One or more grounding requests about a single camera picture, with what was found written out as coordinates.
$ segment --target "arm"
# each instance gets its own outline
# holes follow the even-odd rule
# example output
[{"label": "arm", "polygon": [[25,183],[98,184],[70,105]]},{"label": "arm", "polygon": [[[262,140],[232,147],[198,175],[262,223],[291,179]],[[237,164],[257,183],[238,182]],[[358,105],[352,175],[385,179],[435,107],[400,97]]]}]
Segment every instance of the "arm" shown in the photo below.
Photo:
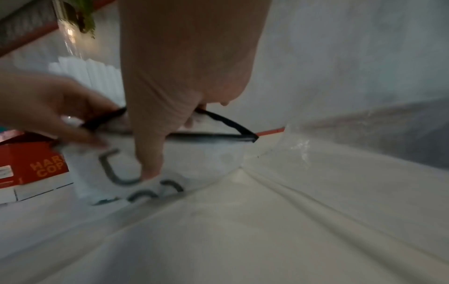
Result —
[{"label": "arm", "polygon": [[123,83],[143,177],[198,104],[245,89],[271,0],[120,0]]}]

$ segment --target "orange box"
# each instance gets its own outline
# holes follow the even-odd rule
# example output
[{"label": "orange box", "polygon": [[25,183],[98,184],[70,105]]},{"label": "orange box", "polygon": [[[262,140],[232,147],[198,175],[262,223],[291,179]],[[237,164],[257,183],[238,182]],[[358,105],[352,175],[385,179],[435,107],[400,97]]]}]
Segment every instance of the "orange box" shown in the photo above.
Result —
[{"label": "orange box", "polygon": [[[12,194],[16,201],[22,200],[20,194],[17,194],[22,189],[20,186],[29,184],[23,188],[29,192],[28,196],[32,194],[30,188],[33,183],[69,171],[64,157],[50,148],[51,141],[52,139],[43,135],[16,130],[0,134],[0,203],[12,202]],[[37,194],[52,190],[45,188],[49,186],[48,183],[36,186],[39,188],[32,191]]]}]

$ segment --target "green plant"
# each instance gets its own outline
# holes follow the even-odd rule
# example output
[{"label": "green plant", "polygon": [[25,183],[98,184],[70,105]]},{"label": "green plant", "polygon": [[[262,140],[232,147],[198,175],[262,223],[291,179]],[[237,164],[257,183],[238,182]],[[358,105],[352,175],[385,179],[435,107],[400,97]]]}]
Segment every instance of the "green plant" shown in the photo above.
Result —
[{"label": "green plant", "polygon": [[83,33],[90,33],[95,37],[95,21],[92,13],[94,12],[93,0],[72,0],[77,10],[78,25]]}]

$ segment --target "cardboard box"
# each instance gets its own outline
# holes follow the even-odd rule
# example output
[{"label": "cardboard box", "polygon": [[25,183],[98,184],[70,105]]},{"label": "cardboard box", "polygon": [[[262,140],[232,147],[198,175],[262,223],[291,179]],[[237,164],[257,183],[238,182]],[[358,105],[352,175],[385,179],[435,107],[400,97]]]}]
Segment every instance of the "cardboard box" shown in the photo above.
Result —
[{"label": "cardboard box", "polygon": [[64,157],[52,139],[35,133],[0,134],[0,204],[21,201],[71,182]]}]

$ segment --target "wall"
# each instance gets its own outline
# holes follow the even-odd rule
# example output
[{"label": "wall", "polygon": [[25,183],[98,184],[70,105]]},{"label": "wall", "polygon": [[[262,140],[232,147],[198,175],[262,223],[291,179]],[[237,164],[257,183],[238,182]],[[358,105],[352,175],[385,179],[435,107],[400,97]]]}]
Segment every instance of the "wall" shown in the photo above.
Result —
[{"label": "wall", "polygon": [[[248,87],[230,106],[209,109],[263,131],[293,117],[446,96],[447,15],[445,0],[274,0]],[[95,21],[95,39],[83,35],[83,57],[119,67],[116,3],[96,12]],[[11,57],[38,57],[40,66],[53,60],[49,52],[64,53],[56,37]]]}]

